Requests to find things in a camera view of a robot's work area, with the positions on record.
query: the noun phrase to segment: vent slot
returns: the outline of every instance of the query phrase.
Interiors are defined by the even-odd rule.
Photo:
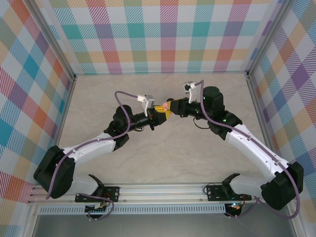
[[[40,208],[39,215],[82,215],[84,205],[45,205]],[[206,214],[225,213],[224,204],[155,204],[155,205],[126,205],[115,204],[112,214]]]

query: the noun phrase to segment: beige floor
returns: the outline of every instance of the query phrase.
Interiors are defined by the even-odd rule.
[[[151,94],[155,104],[183,98],[183,83],[205,80],[224,94],[226,109],[235,113],[250,131],[263,140],[243,74],[147,74],[79,76],[69,108],[60,147],[68,147],[99,135],[112,121],[118,106],[114,92]],[[140,102],[120,95],[133,113]],[[197,123],[206,126],[206,122]],[[208,130],[200,130],[192,118],[171,115],[151,131],[130,132],[119,150],[82,165],[77,175],[94,174],[105,183],[218,182],[232,173],[261,176],[258,169],[235,147]]]

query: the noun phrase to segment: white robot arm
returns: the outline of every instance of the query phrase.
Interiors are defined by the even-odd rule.
[[[245,177],[237,173],[230,175],[222,182],[223,192],[228,199],[241,194],[255,196],[263,198],[273,209],[281,210],[296,197],[296,187],[287,173],[292,176],[299,193],[303,190],[302,166],[297,162],[290,164],[272,152],[251,134],[236,115],[226,111],[223,94],[217,87],[202,88],[200,99],[203,103],[196,102],[196,85],[200,83],[203,82],[194,84],[190,81],[184,84],[185,92],[189,93],[190,97],[171,100],[168,102],[168,108],[182,118],[193,116],[207,120],[213,133],[238,148],[263,174],[263,179]]]
[[[150,95],[138,95],[137,100],[142,102],[146,112],[133,115],[128,105],[122,105],[130,120],[128,132],[147,125],[154,130],[155,126],[164,123],[171,114],[171,111],[165,111],[162,106],[154,106],[154,99]],[[49,148],[34,173],[34,179],[52,198],[59,198],[67,192],[98,196],[97,192],[101,188],[99,180],[93,175],[89,179],[75,177],[75,169],[95,157],[122,147],[129,139],[127,133],[123,135],[127,128],[128,119],[123,109],[118,107],[109,127],[96,138],[64,149],[58,146]]]

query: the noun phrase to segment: plaid wallpaper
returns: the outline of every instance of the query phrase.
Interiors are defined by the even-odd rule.
[[[249,71],[249,68],[250,68],[250,66],[251,66],[251,63],[253,62],[254,58],[255,58],[256,55],[257,55],[257,52],[258,52],[259,48],[261,47],[263,41],[265,40],[266,35],[267,35],[267,33],[268,33],[268,31],[269,31],[269,29],[270,29],[270,27],[271,27],[273,21],[275,20],[277,14],[278,14],[278,11],[280,10],[280,8],[281,8],[283,2],[284,2],[284,0],[278,0],[278,1],[277,1],[277,4],[276,4],[276,6],[275,6],[275,8],[274,8],[274,10],[273,10],[273,12],[272,12],[272,14],[270,15],[270,18],[269,18],[269,20],[268,20],[268,22],[267,22],[267,24],[266,24],[266,27],[264,28],[264,30],[263,30],[263,32],[262,32],[262,34],[261,34],[261,36],[260,36],[260,38],[259,38],[259,40],[258,40],[258,42],[257,42],[257,44],[256,44],[255,49],[254,49],[253,52],[252,52],[252,55],[251,55],[250,60],[249,60],[249,62],[248,62],[248,64],[247,64],[247,66],[246,66],[245,71]]]
[[[254,76],[276,152],[304,167],[304,225],[316,236],[316,0],[295,2]]]
[[[85,74],[244,71],[276,14],[269,7],[280,5],[277,0],[37,2],[73,68]]]
[[[0,237],[22,229],[70,83],[22,0],[0,0]]]

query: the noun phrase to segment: purple cable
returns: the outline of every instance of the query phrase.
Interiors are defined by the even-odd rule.
[[[114,140],[114,139],[120,138],[120,137],[122,137],[122,136],[124,136],[125,134],[128,133],[128,131],[129,131],[129,129],[130,129],[130,118],[129,118],[129,116],[128,116],[128,113],[127,113],[126,109],[124,108],[124,106],[122,105],[122,103],[119,101],[118,94],[124,94],[124,95],[128,95],[128,96],[134,97],[134,98],[137,98],[137,96],[136,96],[136,95],[129,94],[129,93],[126,93],[126,92],[123,92],[123,91],[116,91],[116,92],[114,93],[114,96],[115,96],[115,98],[116,98],[116,100],[117,100],[119,106],[122,108],[122,110],[123,110],[123,112],[124,112],[124,114],[125,114],[125,116],[126,116],[126,118],[127,118],[127,124],[128,124],[128,125],[127,125],[126,131],[125,131],[124,133],[118,135],[118,136],[115,136],[115,137],[102,138],[102,139],[99,139],[99,141],[98,141],[97,139],[95,139],[95,140],[91,140],[91,141],[82,143],[81,145],[75,147],[74,150],[77,151],[77,150],[80,149],[81,147],[84,147],[84,146],[86,146],[86,145],[88,145],[88,144],[91,144],[91,143],[94,143],[94,142],[103,142],[103,141]],[[51,178],[51,181],[50,181],[50,185],[49,185],[49,189],[48,189],[48,192],[47,192],[46,199],[49,199],[49,197],[50,197],[50,195],[51,195],[51,191],[52,191],[53,186],[54,186],[56,174],[57,174],[57,172],[58,172],[58,169],[59,169],[60,165],[62,164],[62,162],[63,162],[72,152],[73,152],[73,150],[69,151],[69,152],[68,152],[67,154],[65,154],[65,155],[61,158],[61,160],[58,162],[58,164],[57,164],[57,166],[56,166],[56,168],[55,168],[55,170],[54,170],[53,176],[52,176],[52,178]]]
[[[108,201],[108,202],[110,202],[110,203],[112,204],[112,207],[111,207],[111,210],[109,211],[109,213],[107,213],[107,214],[101,216],[101,217],[98,218],[98,219],[94,219],[95,221],[100,221],[100,220],[102,220],[102,219],[108,217],[108,216],[111,214],[111,212],[113,212],[113,210],[114,210],[114,202],[113,202],[111,199],[108,199],[108,198],[105,198],[105,197],[91,196],[91,195],[88,195],[88,194],[80,194],[80,195],[85,196],[85,197],[87,197],[87,198],[101,199],[101,200],[104,200],[104,201]],[[93,219],[93,218],[90,216],[90,213],[91,213],[91,211],[88,212],[88,217],[89,217],[90,219]]]
[[[235,128],[235,127],[232,127],[232,126],[229,126],[229,125],[226,125],[224,123],[220,123],[220,122],[216,122],[214,120],[212,120],[206,113],[206,110],[204,108],[204,103],[203,103],[203,88],[204,88],[204,80],[201,80],[199,81],[198,83],[195,84],[195,86],[197,85],[200,85],[201,84],[201,91],[200,91],[200,100],[201,100],[201,108],[202,108],[202,111],[203,111],[203,114],[204,116],[207,118],[208,121],[210,121],[211,123],[213,124],[216,124],[218,126],[222,126],[222,127],[226,127],[226,128],[229,128],[233,131],[236,131],[238,133],[240,133],[241,135],[245,136],[248,140],[252,141],[254,144],[256,144],[262,151],[264,151],[268,156],[270,156],[270,158],[275,161],[280,167],[281,169],[283,169],[283,171],[286,173],[286,175],[288,176],[288,178],[290,179],[292,185],[293,185],[293,188],[294,188],[294,191],[295,191],[295,195],[296,195],[296,210],[294,212],[293,215],[291,216],[284,216],[284,215],[281,215],[279,214],[278,212],[276,212],[273,208],[271,208],[270,206],[268,206],[270,208],[270,210],[273,211],[273,213],[281,218],[284,218],[284,219],[287,219],[287,220],[290,220],[290,219],[293,219],[294,217],[296,217],[298,214],[299,214],[299,211],[300,211],[300,206],[301,206],[301,201],[300,201],[300,194],[299,194],[299,191],[297,189],[297,186],[296,186],[296,183],[292,177],[292,175],[287,171],[287,169],[281,164],[278,162],[277,158],[275,158],[274,155],[272,155],[265,147],[263,147],[259,142],[257,142],[256,140],[252,139],[248,134],[244,133],[243,131],[240,131],[239,129]],[[259,198],[255,197],[255,199],[257,200],[255,202],[255,204],[257,204],[258,202],[259,203],[262,203],[264,205],[266,205],[265,203],[263,203],[262,201],[259,200]]]

